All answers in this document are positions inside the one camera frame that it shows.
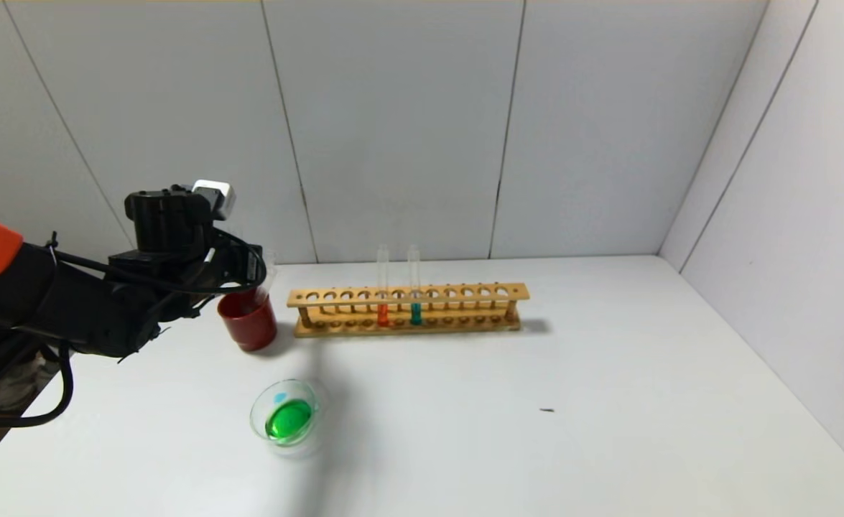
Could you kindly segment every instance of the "wooden test tube rack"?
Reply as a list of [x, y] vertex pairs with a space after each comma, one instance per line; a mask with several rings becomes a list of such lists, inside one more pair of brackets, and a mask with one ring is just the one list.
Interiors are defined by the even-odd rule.
[[[445, 332], [520, 330], [517, 302], [529, 300], [524, 284], [424, 285], [411, 298], [408, 286], [389, 288], [389, 325], [378, 325], [378, 289], [295, 289], [287, 298], [300, 318], [296, 337], [393, 336]], [[422, 304], [422, 324], [412, 325], [412, 303]]]

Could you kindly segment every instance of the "clear plastic cup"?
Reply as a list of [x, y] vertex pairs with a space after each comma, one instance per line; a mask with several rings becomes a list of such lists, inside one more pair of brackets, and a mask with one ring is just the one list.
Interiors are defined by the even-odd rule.
[[320, 418], [320, 400], [303, 381], [287, 379], [268, 386], [255, 399], [250, 426], [278, 452], [298, 452], [309, 444]]

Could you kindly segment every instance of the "green liquid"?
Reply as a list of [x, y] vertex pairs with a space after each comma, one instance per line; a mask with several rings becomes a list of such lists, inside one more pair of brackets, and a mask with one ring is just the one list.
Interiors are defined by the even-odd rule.
[[313, 408], [303, 400], [293, 399], [284, 402], [265, 420], [265, 433], [280, 444], [288, 444], [300, 438], [310, 424]]
[[412, 320], [413, 325], [422, 324], [422, 304], [412, 304]]

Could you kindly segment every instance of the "white table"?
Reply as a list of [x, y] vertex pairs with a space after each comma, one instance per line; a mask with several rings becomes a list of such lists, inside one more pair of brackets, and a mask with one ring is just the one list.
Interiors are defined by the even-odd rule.
[[[289, 289], [375, 278], [281, 268], [266, 353], [209, 307], [120, 365], [75, 357], [70, 409], [0, 445], [0, 515], [844, 515], [843, 452], [660, 258], [424, 262], [426, 284], [526, 282], [524, 330], [293, 340]], [[249, 428], [287, 377], [333, 394], [309, 459]]]

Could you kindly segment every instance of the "glass test tube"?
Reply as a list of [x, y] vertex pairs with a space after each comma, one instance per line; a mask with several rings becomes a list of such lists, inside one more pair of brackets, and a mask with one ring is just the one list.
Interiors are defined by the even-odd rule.
[[389, 249], [381, 244], [376, 249], [376, 296], [379, 303], [376, 305], [376, 324], [380, 327], [389, 326], [389, 307], [386, 305], [386, 298], [389, 297]]
[[422, 297], [422, 282], [419, 280], [419, 249], [418, 246], [409, 247], [409, 290], [412, 297], [412, 319], [413, 325], [422, 324], [422, 304], [419, 298]]

